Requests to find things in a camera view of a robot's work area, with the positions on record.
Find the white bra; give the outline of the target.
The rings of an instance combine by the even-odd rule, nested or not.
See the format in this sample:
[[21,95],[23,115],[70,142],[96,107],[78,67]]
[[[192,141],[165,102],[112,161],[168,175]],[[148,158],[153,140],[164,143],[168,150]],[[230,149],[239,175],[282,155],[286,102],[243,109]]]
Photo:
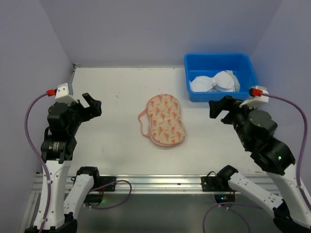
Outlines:
[[224,70],[213,77],[195,77],[190,81],[190,89],[193,92],[239,92],[241,85],[232,70]]

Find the floral pink laundry bag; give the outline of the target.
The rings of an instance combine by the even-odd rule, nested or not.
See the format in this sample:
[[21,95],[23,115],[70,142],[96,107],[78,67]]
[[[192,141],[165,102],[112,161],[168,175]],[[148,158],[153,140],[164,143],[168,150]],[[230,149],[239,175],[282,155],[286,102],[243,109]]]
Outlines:
[[174,147],[181,144],[186,137],[182,123],[181,106],[176,97],[170,94],[160,94],[152,97],[146,108],[138,115],[138,121],[147,115],[149,129],[143,136],[161,147]]

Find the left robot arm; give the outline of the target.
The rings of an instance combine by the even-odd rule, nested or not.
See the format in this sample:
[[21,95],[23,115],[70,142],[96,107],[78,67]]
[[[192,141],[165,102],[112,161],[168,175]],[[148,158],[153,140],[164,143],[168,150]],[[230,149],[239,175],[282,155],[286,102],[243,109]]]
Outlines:
[[27,233],[75,233],[84,200],[99,181],[96,167],[81,167],[73,188],[65,194],[78,128],[83,122],[102,114],[101,101],[93,99],[89,93],[82,96],[88,107],[77,100],[71,103],[57,101],[48,109],[49,125],[39,155],[43,168],[40,204],[33,225],[25,230]]

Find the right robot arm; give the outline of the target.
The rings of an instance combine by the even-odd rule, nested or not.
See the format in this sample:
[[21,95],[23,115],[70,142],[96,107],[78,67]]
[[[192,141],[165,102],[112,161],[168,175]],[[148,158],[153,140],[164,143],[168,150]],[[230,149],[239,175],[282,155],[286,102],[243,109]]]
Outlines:
[[309,233],[311,211],[306,202],[311,197],[300,192],[303,183],[295,174],[295,158],[289,147],[274,137],[277,123],[270,114],[231,96],[209,101],[209,109],[210,118],[216,118],[221,111],[228,112],[221,122],[233,126],[245,151],[272,179],[280,195],[261,188],[230,165],[216,174],[218,185],[248,197],[271,216],[281,232]]

